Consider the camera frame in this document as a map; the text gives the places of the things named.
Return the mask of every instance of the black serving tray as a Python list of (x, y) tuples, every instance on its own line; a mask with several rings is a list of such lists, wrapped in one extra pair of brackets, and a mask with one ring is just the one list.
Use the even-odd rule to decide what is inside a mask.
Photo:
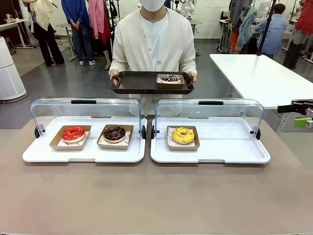
[[(182, 75), (185, 84), (182, 89), (159, 89), (157, 87), (158, 74)], [(120, 72), (112, 79), (111, 89), (117, 94), (189, 94), (194, 90), (192, 79), (185, 72)]]

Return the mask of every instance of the hand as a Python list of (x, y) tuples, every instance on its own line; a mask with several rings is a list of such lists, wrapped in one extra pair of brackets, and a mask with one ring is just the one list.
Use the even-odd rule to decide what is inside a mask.
[[(117, 69), (110, 70), (110, 80), (111, 81), (112, 81), (112, 79), (114, 77), (118, 77), (118, 75), (119, 75), (119, 71)], [(114, 79), (113, 82), (114, 82), (115, 85), (117, 85), (117, 80), (116, 79)]]
[(194, 72), (189, 72), (188, 76), (192, 78), (192, 83), (196, 83), (198, 81)]
[(76, 23), (71, 22), (71, 24), (72, 24), (72, 27), (73, 27), (73, 28), (75, 28), (75, 29), (79, 30), (79, 27), (78, 27), (78, 25), (77, 25)]

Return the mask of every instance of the white cylindrical appliance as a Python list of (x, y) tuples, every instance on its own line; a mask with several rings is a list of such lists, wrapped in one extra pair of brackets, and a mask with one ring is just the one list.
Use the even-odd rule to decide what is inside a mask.
[(26, 97), (26, 90), (12, 60), (5, 39), (0, 37), (0, 102), (14, 102)]

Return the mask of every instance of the red jacket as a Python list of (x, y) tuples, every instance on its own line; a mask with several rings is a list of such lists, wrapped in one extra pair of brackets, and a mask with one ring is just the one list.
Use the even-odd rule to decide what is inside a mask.
[(304, 4), (295, 29), (302, 30), (303, 33), (308, 35), (313, 34), (313, 0), (307, 0)]

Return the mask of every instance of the clear plastic cover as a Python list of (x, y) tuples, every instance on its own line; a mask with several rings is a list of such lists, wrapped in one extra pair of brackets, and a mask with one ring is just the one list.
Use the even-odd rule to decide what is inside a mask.
[(238, 126), (244, 125), (252, 137), (256, 137), (263, 114), (263, 106), (251, 99), (160, 99), (155, 109), (155, 137), (159, 131), (163, 131), (158, 123), (170, 117), (175, 117), (173, 125), (175, 120), (183, 117), (188, 118), (186, 125), (201, 120), (201, 123), (220, 127), (226, 132), (236, 122), (240, 123)]
[(138, 99), (121, 98), (41, 98), (31, 105), (31, 113), (39, 135), (57, 118), (135, 118), (142, 135), (141, 103)]

